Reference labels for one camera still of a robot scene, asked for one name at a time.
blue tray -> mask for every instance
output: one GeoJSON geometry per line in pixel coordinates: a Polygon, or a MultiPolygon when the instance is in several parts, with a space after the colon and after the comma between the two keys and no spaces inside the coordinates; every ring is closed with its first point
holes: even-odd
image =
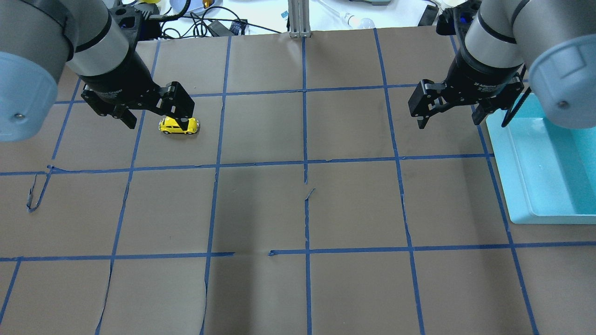
{"type": "Polygon", "coordinates": [[[549,122],[531,94],[506,128],[486,119],[511,221],[596,224],[596,128],[549,122]]]}

light blue joint cap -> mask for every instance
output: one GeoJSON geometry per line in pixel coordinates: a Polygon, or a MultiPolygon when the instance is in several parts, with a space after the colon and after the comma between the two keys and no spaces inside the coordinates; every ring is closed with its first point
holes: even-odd
{"type": "Polygon", "coordinates": [[[530,86],[555,125],[596,126],[596,34],[542,53],[530,68],[530,86]]]}
{"type": "Polygon", "coordinates": [[[57,94],[56,81],[43,67],[0,52],[0,142],[38,133],[57,94]]]}

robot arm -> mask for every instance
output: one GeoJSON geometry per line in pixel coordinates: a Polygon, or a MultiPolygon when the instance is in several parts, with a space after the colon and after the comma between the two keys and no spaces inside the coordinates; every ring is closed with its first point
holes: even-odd
{"type": "Polygon", "coordinates": [[[154,83],[135,52],[142,20],[132,7],[109,11],[101,0],[0,1],[0,141],[38,132],[65,64],[86,83],[82,97],[98,115],[133,129],[130,109],[145,109],[186,130],[194,101],[177,82],[154,83]]]}
{"type": "MultiPolygon", "coordinates": [[[[478,10],[479,3],[469,1],[464,9],[478,10]]],[[[416,87],[408,101],[411,116],[422,129],[432,115],[479,104],[473,114],[478,125],[498,108],[511,109],[523,89],[517,70],[525,63],[550,121],[566,128],[596,126],[595,14],[593,0],[484,0],[447,78],[424,79],[416,87]]],[[[456,30],[460,20],[455,8],[456,30]]]]}

yellow toy car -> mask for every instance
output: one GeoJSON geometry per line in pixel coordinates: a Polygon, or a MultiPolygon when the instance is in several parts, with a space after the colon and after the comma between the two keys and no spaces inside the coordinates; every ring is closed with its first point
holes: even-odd
{"type": "Polygon", "coordinates": [[[201,124],[199,124],[198,120],[194,117],[188,119],[188,129],[183,131],[180,126],[176,123],[176,120],[171,117],[166,117],[159,122],[159,131],[168,135],[168,134],[187,134],[192,135],[196,134],[198,130],[201,128],[201,124]]]}

